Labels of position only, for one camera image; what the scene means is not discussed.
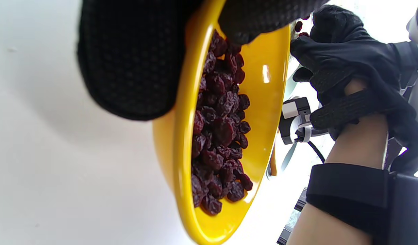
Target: white plastic part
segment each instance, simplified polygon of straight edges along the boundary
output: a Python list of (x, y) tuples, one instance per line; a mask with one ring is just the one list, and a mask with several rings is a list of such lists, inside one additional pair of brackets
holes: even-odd
[(282, 112), (283, 112), (283, 117), (285, 119), (292, 118), (294, 116), (298, 116), (299, 115), (298, 114), (298, 109), (296, 107), (296, 103), (295, 102), (290, 102), (290, 103), (284, 104), (283, 105)]
[(304, 143), (307, 143), (310, 141), (310, 138), (312, 136), (312, 128), (311, 127), (304, 127)]

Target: black strap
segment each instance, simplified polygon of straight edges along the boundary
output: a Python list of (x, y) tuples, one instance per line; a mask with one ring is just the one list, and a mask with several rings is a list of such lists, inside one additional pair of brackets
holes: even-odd
[(312, 167), (306, 200), (372, 236), (386, 233), (389, 172), (343, 163)]

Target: black cable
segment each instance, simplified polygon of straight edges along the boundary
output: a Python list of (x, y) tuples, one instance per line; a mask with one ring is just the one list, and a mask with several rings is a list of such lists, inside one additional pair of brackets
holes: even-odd
[(308, 145), (312, 147), (312, 149), (316, 152), (316, 155), (318, 155), (319, 159), (321, 159), (322, 163), (325, 162), (324, 155), (318, 150), (318, 148), (313, 144), (311, 141), (308, 142)]

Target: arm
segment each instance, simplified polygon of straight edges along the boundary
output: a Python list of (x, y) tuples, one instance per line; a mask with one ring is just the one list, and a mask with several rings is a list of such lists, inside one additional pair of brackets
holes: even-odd
[[(366, 88), (352, 80), (345, 93)], [(339, 135), (325, 164), (348, 163), (381, 169), (387, 147), (387, 121), (384, 115), (360, 118), (360, 123), (347, 125)], [(363, 231), (343, 223), (312, 205), (305, 205), (288, 245), (370, 245), (372, 238)]]

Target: gloved hand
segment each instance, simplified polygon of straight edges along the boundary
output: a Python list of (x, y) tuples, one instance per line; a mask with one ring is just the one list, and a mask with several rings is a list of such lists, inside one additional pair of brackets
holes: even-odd
[[(291, 54), (304, 68), (294, 75), (310, 82), (323, 105), (310, 120), (316, 129), (331, 129), (333, 138), (348, 123), (373, 113), (386, 114), (389, 136), (408, 150), (397, 157), (391, 170), (414, 174), (418, 170), (418, 123), (416, 112), (400, 96), (400, 65), (391, 46), (369, 36), (352, 12), (326, 5), (313, 15), (310, 37), (291, 43)], [(368, 89), (350, 96), (345, 86), (362, 79)]]

